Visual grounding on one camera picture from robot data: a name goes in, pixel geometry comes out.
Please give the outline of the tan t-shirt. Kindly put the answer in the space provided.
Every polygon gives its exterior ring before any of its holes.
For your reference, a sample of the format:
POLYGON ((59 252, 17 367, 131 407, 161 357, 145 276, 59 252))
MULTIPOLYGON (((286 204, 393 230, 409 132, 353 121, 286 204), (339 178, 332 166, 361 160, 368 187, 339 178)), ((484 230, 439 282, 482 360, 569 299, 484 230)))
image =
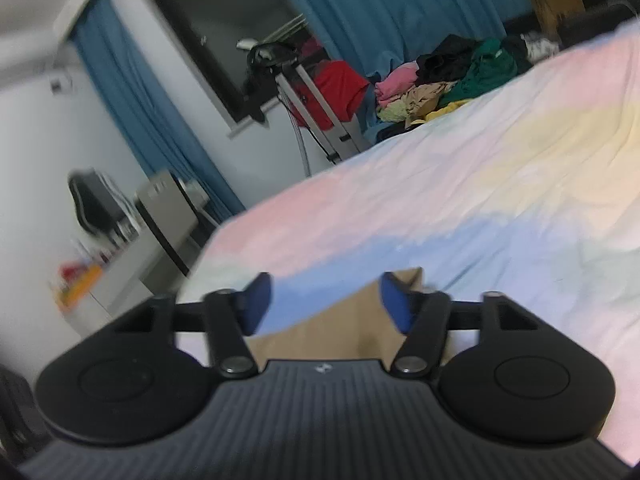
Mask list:
POLYGON ((285 330, 247 338, 260 368, 269 360, 380 360, 390 367, 405 339, 383 307, 376 280, 285 330))

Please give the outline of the grey black chair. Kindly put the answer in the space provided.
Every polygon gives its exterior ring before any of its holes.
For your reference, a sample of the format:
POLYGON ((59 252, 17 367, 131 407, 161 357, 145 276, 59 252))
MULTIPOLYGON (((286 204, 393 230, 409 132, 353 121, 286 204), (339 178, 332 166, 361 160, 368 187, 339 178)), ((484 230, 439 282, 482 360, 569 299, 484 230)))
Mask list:
POLYGON ((134 206, 145 225, 183 276, 189 275, 190 263, 181 251, 193 232, 204 229, 212 235, 219 226, 206 211, 207 203, 194 203, 180 179, 167 169, 150 177, 134 196, 134 206))

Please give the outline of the white dresser desk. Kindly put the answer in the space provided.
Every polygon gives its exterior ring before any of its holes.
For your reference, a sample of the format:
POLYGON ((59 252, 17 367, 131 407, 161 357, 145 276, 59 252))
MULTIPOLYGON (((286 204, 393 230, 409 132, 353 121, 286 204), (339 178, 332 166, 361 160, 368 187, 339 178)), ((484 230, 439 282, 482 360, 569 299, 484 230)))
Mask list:
POLYGON ((152 232, 143 230, 105 266, 89 266, 54 292, 62 317, 81 338, 110 324, 153 295, 144 281, 163 254, 152 232))

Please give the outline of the pastel tie-dye bed sheet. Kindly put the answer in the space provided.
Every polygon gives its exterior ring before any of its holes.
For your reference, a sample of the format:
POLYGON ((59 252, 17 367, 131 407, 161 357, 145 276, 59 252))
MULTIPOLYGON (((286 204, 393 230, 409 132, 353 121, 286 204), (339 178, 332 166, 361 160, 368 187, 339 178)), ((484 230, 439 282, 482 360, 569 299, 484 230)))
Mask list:
POLYGON ((457 299, 504 292, 605 362, 602 441, 638 460, 637 21, 235 217, 179 298, 267 272, 267 337, 413 268, 457 299))

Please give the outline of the yellow green garment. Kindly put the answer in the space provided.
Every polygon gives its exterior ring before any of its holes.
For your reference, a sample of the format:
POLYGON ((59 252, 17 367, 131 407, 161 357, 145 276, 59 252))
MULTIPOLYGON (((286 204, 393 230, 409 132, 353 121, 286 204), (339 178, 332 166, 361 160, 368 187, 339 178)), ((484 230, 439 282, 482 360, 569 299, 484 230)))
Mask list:
POLYGON ((381 122, 405 122, 408 117, 407 105, 403 100, 390 102, 376 112, 381 122))

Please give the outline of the beige garment in pile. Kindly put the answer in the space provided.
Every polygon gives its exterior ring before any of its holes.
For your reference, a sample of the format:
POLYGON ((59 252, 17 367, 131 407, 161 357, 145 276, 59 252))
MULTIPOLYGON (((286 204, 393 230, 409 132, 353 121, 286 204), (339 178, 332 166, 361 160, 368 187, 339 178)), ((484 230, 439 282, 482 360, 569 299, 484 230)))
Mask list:
POLYGON ((434 112, 440 97, 456 84, 457 81, 441 81, 413 86, 406 91, 401 97, 406 109, 405 126, 409 127, 416 120, 434 112))

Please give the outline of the pink garment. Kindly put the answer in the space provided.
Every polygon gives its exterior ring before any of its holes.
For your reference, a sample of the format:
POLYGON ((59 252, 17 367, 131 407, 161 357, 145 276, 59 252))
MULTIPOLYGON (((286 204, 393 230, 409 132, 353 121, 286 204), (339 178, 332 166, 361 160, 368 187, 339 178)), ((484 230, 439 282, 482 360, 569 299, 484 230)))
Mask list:
POLYGON ((379 107, 386 107, 408 91, 418 79, 419 65, 416 61, 402 64, 374 85, 374 95, 379 107))

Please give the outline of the red garment on stand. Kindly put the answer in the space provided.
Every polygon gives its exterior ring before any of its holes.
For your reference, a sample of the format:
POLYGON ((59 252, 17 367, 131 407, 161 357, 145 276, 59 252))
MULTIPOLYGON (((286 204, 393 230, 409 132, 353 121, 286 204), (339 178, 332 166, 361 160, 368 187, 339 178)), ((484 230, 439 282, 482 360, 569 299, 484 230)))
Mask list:
MULTIPOLYGON (((370 87, 369 81, 344 61, 321 62, 314 74, 314 84, 340 122, 352 120, 370 87)), ((333 122, 306 84, 294 82, 293 88, 318 127, 322 131, 332 129, 333 122)))

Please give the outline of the black garment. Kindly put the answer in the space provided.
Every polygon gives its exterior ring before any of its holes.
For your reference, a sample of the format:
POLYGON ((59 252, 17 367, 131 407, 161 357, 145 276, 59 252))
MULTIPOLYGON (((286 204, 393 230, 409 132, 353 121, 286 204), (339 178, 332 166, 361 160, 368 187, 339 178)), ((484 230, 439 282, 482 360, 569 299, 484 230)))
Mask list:
POLYGON ((487 38, 476 40, 450 34, 431 53, 422 54, 416 59, 416 82, 434 84, 434 82, 453 82, 462 79, 469 71, 474 51, 482 44, 494 46, 514 58, 516 73, 527 72, 532 63, 528 60, 525 41, 518 36, 487 38))

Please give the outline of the left blue curtain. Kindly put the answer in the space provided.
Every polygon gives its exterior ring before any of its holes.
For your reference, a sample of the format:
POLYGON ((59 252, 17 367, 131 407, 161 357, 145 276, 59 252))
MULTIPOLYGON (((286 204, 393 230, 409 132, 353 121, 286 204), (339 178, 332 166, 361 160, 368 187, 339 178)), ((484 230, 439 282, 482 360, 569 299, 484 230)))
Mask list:
POLYGON ((169 170, 198 181, 218 222, 242 214, 245 206, 160 85, 112 0, 90 0, 70 39, 145 174, 169 170))

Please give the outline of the blue curtain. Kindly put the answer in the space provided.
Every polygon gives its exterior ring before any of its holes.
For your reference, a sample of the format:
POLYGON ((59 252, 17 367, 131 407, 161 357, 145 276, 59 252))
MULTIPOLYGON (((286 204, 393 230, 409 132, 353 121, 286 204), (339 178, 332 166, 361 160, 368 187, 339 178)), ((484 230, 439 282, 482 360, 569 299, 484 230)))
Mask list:
POLYGON ((112 0, 90 0, 70 39, 145 174, 169 170, 198 181, 218 222, 242 214, 245 206, 160 85, 112 0))
POLYGON ((448 35, 502 37, 530 0, 293 0, 332 58, 364 76, 388 74, 448 35))

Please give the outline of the right blue curtain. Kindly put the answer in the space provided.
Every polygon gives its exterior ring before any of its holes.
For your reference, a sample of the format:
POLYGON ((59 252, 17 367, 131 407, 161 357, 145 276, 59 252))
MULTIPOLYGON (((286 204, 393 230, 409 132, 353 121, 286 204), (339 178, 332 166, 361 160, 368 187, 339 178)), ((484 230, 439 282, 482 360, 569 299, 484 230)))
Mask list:
POLYGON ((364 76, 388 74, 448 35, 502 37, 530 0, 293 0, 332 58, 364 76))

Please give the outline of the dark window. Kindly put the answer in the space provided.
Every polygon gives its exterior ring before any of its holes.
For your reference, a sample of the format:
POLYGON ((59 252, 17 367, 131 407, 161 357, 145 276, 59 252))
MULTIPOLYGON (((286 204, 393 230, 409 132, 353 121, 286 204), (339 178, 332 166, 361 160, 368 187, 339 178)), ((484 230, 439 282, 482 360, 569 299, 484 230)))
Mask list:
POLYGON ((235 122, 262 124, 262 106, 276 96, 269 77, 250 72, 240 41, 282 42, 307 68, 329 57, 292 0, 152 1, 235 122))

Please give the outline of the brown paper bag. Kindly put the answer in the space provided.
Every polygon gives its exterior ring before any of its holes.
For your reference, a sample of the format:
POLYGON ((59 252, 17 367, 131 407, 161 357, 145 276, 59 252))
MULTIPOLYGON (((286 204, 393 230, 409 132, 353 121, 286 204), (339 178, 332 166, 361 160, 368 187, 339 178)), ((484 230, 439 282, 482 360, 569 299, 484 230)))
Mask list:
POLYGON ((560 26, 577 15, 586 12, 582 0, 530 0, 536 19, 544 36, 559 39, 560 26))

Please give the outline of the black sofa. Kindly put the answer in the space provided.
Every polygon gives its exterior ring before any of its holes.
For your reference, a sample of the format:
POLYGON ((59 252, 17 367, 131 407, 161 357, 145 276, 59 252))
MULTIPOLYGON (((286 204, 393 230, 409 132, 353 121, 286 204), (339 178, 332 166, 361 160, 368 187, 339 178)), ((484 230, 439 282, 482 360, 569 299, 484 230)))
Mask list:
MULTIPOLYGON (((553 40, 562 48, 574 47, 576 44, 612 32, 623 22, 639 16, 639 0, 582 0, 582 2, 586 12, 564 22, 559 28, 559 39, 553 40)), ((503 26, 508 35, 540 32, 544 36, 533 6, 531 11, 510 18, 503 23, 503 26)))

